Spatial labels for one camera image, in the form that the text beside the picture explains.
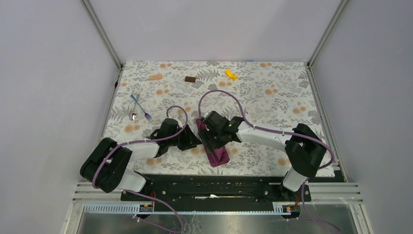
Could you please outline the purple cloth napkin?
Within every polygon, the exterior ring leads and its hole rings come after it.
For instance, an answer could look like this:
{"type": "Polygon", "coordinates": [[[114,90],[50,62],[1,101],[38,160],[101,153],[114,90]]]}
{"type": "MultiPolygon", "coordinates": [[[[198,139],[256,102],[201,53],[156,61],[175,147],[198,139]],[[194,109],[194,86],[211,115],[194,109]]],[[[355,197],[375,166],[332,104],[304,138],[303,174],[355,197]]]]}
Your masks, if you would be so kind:
{"type": "Polygon", "coordinates": [[[197,118],[195,122],[198,129],[198,136],[201,139],[210,165],[212,167],[218,167],[228,163],[230,158],[225,146],[221,148],[213,146],[212,139],[208,135],[207,126],[199,118],[197,118]]]}

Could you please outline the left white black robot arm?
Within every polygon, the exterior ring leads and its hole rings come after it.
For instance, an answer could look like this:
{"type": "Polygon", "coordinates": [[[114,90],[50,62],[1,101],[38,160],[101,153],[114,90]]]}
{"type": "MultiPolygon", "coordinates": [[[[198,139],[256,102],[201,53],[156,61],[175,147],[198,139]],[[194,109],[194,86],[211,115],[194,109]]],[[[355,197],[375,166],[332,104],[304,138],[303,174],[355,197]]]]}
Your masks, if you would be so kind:
{"type": "Polygon", "coordinates": [[[202,142],[188,125],[166,118],[160,128],[144,140],[135,144],[120,146],[110,137],[102,139],[80,168],[80,175],[94,183],[106,193],[115,189],[132,190],[139,200],[146,200],[151,194],[150,185],[138,172],[130,172],[127,166],[141,158],[157,158],[170,147],[186,151],[202,142]]]}

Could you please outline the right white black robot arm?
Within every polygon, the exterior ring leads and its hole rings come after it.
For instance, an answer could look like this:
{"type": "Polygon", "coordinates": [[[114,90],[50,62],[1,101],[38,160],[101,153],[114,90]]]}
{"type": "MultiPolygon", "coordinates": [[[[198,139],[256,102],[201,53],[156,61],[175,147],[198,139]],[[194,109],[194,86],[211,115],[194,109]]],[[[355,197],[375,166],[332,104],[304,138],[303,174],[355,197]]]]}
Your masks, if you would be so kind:
{"type": "Polygon", "coordinates": [[[207,154],[217,159],[226,156],[224,147],[233,141],[256,143],[285,152],[291,169],[284,176],[279,193],[287,201],[293,200],[302,184],[317,174],[327,152],[327,146],[301,123],[291,130],[282,131],[253,125],[243,117],[229,120],[212,111],[206,117],[196,119],[196,125],[207,154]]]}

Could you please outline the floral patterned table mat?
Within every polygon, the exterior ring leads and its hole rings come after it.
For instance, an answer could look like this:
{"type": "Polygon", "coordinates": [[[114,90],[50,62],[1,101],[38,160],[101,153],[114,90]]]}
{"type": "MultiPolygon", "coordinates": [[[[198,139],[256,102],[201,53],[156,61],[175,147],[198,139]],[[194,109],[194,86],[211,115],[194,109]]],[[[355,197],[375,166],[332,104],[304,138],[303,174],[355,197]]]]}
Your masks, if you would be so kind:
{"type": "Polygon", "coordinates": [[[303,62],[128,61],[103,137],[142,174],[335,175],[303,62]]]}

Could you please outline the brown toy block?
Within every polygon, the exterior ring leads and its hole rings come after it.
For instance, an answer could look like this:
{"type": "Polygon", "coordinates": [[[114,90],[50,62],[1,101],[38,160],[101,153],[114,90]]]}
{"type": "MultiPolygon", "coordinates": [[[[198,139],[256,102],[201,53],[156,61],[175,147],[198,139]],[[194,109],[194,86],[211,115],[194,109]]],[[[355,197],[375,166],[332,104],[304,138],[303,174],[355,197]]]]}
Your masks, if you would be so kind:
{"type": "Polygon", "coordinates": [[[195,83],[196,82],[196,77],[186,76],[184,81],[185,82],[190,82],[190,83],[195,83]]]}

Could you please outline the orange toy block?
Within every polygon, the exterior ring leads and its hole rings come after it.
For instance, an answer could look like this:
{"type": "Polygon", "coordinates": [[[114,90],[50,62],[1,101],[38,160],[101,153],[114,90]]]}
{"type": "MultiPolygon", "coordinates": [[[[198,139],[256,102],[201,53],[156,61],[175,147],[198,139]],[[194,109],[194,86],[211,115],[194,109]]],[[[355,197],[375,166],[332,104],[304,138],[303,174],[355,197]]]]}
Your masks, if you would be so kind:
{"type": "Polygon", "coordinates": [[[149,76],[150,81],[161,80],[162,78],[163,78],[163,75],[161,73],[149,76]]]}

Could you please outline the yellow toy piece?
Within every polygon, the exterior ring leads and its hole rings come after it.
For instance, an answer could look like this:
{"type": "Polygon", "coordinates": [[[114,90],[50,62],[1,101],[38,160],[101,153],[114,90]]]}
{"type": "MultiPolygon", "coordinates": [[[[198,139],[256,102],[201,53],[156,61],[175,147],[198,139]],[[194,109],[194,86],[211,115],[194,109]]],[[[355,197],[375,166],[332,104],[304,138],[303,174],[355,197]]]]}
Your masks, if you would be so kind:
{"type": "Polygon", "coordinates": [[[233,81],[238,79],[238,76],[233,74],[229,69],[225,70],[225,74],[233,81]]]}

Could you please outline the left aluminium frame post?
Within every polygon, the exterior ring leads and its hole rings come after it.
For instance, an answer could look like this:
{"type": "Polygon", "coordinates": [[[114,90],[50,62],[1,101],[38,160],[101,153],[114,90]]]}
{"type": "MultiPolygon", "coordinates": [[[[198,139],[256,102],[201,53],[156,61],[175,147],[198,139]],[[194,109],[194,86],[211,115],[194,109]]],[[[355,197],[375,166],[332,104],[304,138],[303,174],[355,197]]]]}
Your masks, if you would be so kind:
{"type": "Polygon", "coordinates": [[[85,11],[88,15],[88,17],[90,18],[94,28],[96,29],[99,37],[101,38],[105,48],[107,49],[111,59],[113,60],[113,62],[115,63],[116,67],[118,69],[122,69],[123,68],[123,63],[118,55],[118,53],[116,52],[115,47],[113,46],[106,30],[103,27],[103,24],[101,23],[92,3],[90,0],[80,0],[80,2],[82,3],[83,7],[85,8],[85,11]]]}

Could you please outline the aluminium frame post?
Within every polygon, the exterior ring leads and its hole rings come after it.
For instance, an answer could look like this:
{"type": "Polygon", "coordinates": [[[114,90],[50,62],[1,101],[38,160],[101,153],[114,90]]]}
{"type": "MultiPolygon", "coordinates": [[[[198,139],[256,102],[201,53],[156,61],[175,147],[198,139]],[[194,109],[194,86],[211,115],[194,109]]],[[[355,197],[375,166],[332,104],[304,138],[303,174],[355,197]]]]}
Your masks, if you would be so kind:
{"type": "Polygon", "coordinates": [[[332,33],[332,31],[334,29],[336,23],[338,22],[341,14],[344,12],[344,10],[345,10],[345,8],[346,8],[346,6],[349,2],[350,2],[349,0],[341,0],[339,2],[339,5],[338,5],[337,9],[335,10],[332,18],[330,19],[326,29],[324,30],[324,32],[322,34],[321,39],[319,40],[314,52],[312,53],[310,59],[307,62],[307,66],[309,68],[311,68],[315,64],[320,52],[322,51],[324,45],[326,44],[330,34],[332,33]]]}
{"type": "Polygon", "coordinates": [[[113,60],[113,62],[115,63],[116,67],[118,69],[122,69],[123,68],[123,63],[118,55],[118,53],[116,52],[115,47],[113,46],[106,30],[103,27],[103,24],[101,23],[92,3],[90,0],[80,0],[80,2],[82,3],[83,7],[85,8],[85,11],[88,15],[88,17],[90,18],[94,28],[96,29],[99,37],[101,38],[105,48],[107,49],[111,59],[113,60]]]}

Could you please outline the right aluminium frame post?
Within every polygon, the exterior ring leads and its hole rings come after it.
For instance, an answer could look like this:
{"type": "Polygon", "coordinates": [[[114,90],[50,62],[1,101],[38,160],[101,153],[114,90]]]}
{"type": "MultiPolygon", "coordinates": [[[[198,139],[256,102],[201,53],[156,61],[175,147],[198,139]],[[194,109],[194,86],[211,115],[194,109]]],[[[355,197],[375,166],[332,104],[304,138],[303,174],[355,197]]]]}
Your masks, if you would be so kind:
{"type": "Polygon", "coordinates": [[[339,2],[339,5],[338,5],[337,9],[335,10],[332,18],[330,19],[326,29],[324,30],[324,32],[322,34],[321,39],[319,40],[314,52],[312,53],[310,59],[307,62],[307,66],[309,68],[311,68],[315,64],[320,52],[322,51],[324,45],[326,44],[330,34],[332,33],[332,31],[334,29],[336,23],[338,22],[341,14],[344,12],[344,10],[345,10],[345,8],[346,8],[346,6],[349,2],[350,2],[349,0],[341,0],[339,2]]]}

